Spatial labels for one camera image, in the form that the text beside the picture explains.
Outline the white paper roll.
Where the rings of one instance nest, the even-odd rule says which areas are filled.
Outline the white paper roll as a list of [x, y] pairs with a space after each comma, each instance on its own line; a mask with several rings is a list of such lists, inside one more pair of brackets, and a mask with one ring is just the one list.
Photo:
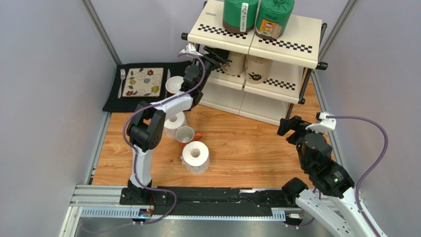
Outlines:
[[165, 121], [164, 132], [169, 139], [176, 140], [176, 132], [187, 125], [184, 112], [179, 112]]
[[189, 172], [202, 174], [210, 165], [209, 149], [200, 141], [191, 142], [183, 148], [181, 159]]

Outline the brown roll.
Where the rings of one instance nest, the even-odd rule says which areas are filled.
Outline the brown roll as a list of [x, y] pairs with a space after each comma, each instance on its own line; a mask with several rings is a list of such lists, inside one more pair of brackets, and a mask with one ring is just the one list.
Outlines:
[[251, 84], [261, 84], [267, 80], [273, 61], [248, 55], [245, 62], [245, 79]]
[[228, 75], [237, 76], [244, 70], [245, 59], [245, 54], [230, 51], [226, 63], [221, 67]]

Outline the green roll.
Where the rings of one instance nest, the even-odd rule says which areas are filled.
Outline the green roll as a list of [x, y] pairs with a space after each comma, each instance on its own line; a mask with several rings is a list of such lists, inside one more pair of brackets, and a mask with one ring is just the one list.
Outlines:
[[225, 0], [222, 25], [231, 33], [242, 34], [254, 28], [258, 0]]
[[262, 0], [255, 23], [255, 35], [266, 40], [277, 40], [283, 35], [294, 6], [294, 0]]

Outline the white paper roll back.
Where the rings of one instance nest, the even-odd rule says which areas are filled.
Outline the white paper roll back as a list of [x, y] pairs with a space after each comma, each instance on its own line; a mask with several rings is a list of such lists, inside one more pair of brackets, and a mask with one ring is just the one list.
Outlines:
[[164, 132], [169, 139], [176, 140], [176, 132], [187, 125], [184, 112], [179, 112], [165, 121]]

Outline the brown roll back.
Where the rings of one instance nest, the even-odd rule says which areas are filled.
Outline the brown roll back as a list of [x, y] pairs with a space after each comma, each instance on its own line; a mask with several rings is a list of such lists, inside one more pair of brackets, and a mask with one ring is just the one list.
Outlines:
[[221, 67], [228, 75], [237, 76], [244, 70], [245, 59], [245, 54], [230, 51], [226, 63]]

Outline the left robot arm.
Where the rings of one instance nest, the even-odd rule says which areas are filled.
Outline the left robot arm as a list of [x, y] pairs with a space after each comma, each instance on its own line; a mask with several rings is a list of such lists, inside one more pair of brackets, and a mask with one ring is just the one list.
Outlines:
[[226, 63], [229, 56], [229, 51], [224, 49], [206, 46], [204, 51], [199, 56], [190, 54], [199, 64], [186, 67], [179, 92], [158, 102], [140, 102], [125, 122], [123, 139], [132, 148], [133, 165], [127, 187], [122, 189], [120, 204], [148, 204], [156, 194], [171, 194], [176, 197], [174, 191], [152, 188], [152, 157], [162, 139], [165, 121], [199, 104], [211, 72]]

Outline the white paper roll front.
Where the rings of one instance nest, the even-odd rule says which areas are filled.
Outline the white paper roll front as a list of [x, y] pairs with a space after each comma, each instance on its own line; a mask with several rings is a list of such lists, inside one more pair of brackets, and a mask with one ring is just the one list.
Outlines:
[[209, 149], [200, 141], [191, 142], [183, 148], [181, 159], [189, 172], [202, 174], [210, 165]]

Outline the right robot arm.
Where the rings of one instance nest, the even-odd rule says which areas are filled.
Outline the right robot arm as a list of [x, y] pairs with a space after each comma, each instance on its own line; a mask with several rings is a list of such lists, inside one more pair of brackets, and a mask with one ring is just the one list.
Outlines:
[[360, 186], [368, 174], [379, 164], [388, 147], [388, 135], [377, 122], [354, 116], [376, 126], [384, 136], [380, 156], [373, 165], [354, 182], [346, 169], [332, 159], [332, 147], [324, 134], [333, 131], [338, 116], [327, 112], [316, 115], [316, 123], [310, 124], [299, 116], [280, 119], [277, 134], [285, 135], [295, 145], [301, 169], [309, 176], [315, 188], [326, 196], [341, 213], [338, 215], [323, 204], [303, 181], [293, 178], [282, 187], [282, 199], [289, 205], [296, 205], [309, 213], [336, 237], [384, 237], [386, 233], [376, 223], [360, 199]]

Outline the brown roll front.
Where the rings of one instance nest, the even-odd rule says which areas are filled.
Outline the brown roll front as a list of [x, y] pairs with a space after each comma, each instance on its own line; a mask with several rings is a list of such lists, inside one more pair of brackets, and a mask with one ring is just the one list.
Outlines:
[[261, 84], [267, 80], [273, 61], [248, 55], [245, 62], [245, 79], [251, 84]]

